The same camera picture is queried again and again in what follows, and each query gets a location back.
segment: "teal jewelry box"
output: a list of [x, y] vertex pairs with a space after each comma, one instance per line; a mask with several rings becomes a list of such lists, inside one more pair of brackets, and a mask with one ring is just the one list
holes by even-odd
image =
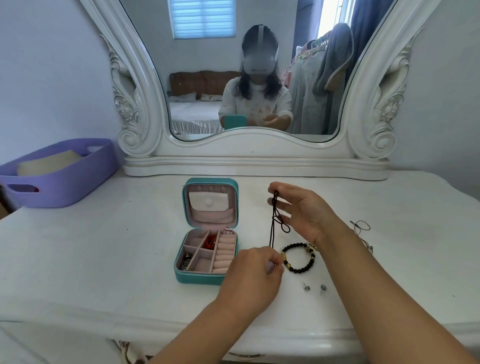
[[175, 258], [180, 283], [222, 284], [236, 257], [239, 187], [231, 178], [190, 178], [182, 190], [185, 218], [193, 227]]

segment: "hand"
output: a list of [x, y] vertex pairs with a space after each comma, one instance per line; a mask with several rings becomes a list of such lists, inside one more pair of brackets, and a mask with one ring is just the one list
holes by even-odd
[[[277, 200], [276, 207], [291, 215], [282, 215], [283, 221], [319, 248], [332, 226], [344, 225], [328, 203], [313, 191], [281, 182], [272, 182], [268, 191], [271, 194], [278, 191], [278, 197], [290, 202]], [[271, 206], [272, 198], [267, 201]]]
[[278, 116], [276, 114], [270, 114], [264, 117], [265, 128], [272, 128], [278, 130], [285, 130], [290, 126], [290, 117], [288, 115]]
[[[267, 274], [268, 262], [276, 266]], [[250, 324], [275, 299], [284, 272], [282, 256], [264, 246], [240, 250], [228, 268], [216, 303]]]

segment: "white dressing table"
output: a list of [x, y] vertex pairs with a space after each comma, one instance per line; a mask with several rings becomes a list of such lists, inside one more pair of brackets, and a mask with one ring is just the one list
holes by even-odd
[[[154, 354], [218, 292], [216, 286], [175, 280], [173, 261], [189, 229], [181, 204], [188, 178], [119, 172], [75, 205], [22, 208], [0, 221], [0, 319], [134, 341]], [[394, 171], [381, 182], [234, 179], [240, 188], [240, 248], [268, 244], [269, 182], [312, 189], [344, 221], [367, 221], [372, 229], [361, 237], [387, 272], [465, 345], [480, 347], [477, 200], [417, 171]], [[301, 238], [295, 232], [278, 232], [275, 247], [296, 241]], [[327, 286], [321, 295], [320, 284]], [[363, 357], [321, 259], [301, 276], [284, 274], [274, 303], [231, 351], [264, 354], [252, 360], [276, 363], [297, 356]]]

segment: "mirror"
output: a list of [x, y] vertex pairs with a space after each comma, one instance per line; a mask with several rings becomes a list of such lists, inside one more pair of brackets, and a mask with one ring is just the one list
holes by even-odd
[[393, 0], [120, 0], [193, 141], [270, 128], [311, 142], [339, 129], [349, 76]]

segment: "headboard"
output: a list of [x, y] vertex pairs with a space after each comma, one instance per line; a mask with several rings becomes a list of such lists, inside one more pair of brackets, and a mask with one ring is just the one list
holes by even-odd
[[225, 85], [232, 78], [240, 76], [237, 71], [199, 71], [177, 72], [170, 74], [170, 90], [172, 96], [197, 93], [197, 99], [202, 94], [223, 95]]

